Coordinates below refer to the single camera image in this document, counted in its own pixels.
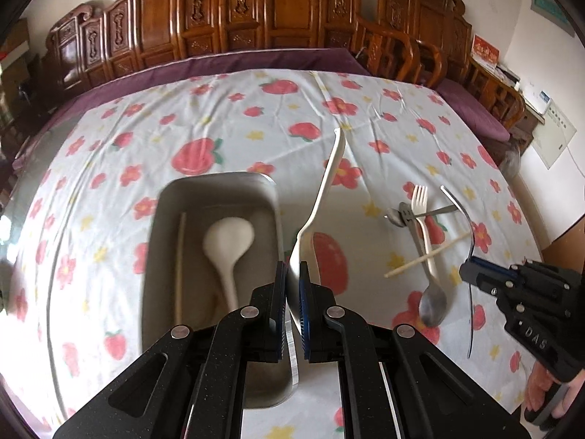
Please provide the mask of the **person's right hand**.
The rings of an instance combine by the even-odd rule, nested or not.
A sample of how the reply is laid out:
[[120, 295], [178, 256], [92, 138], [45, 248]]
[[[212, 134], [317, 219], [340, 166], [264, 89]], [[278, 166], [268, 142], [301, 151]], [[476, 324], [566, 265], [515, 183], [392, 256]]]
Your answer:
[[[554, 418], [561, 418], [567, 413], [571, 404], [577, 397], [581, 386], [583, 386], [585, 379], [585, 372], [581, 371], [572, 381], [568, 384], [568, 390], [565, 393], [563, 399], [554, 407], [551, 415]], [[550, 390], [554, 383], [558, 383], [558, 380], [549, 373], [549, 371], [542, 366], [541, 363], [536, 362], [532, 368], [532, 372], [528, 377], [528, 384], [525, 390], [524, 406], [525, 410], [539, 410], [544, 403], [544, 397]]]

